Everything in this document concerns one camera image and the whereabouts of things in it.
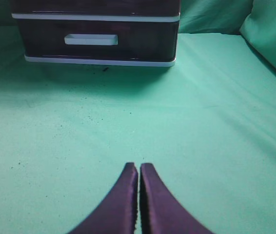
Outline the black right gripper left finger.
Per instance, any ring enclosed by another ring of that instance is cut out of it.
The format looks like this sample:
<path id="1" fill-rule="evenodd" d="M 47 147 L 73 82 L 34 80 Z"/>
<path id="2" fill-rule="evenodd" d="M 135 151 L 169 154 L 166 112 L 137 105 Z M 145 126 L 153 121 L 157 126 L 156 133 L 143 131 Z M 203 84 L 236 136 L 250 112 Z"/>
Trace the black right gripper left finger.
<path id="1" fill-rule="evenodd" d="M 71 234 L 133 234 L 138 215 L 138 172 L 127 162 L 101 203 Z"/>

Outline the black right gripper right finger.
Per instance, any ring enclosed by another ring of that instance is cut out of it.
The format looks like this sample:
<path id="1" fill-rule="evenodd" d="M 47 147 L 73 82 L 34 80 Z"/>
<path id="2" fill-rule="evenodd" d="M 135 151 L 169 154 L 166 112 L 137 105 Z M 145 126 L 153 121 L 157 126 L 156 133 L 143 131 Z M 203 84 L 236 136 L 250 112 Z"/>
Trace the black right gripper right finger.
<path id="1" fill-rule="evenodd" d="M 139 209 L 143 234 L 211 234 L 176 200 L 155 167 L 140 167 Z"/>

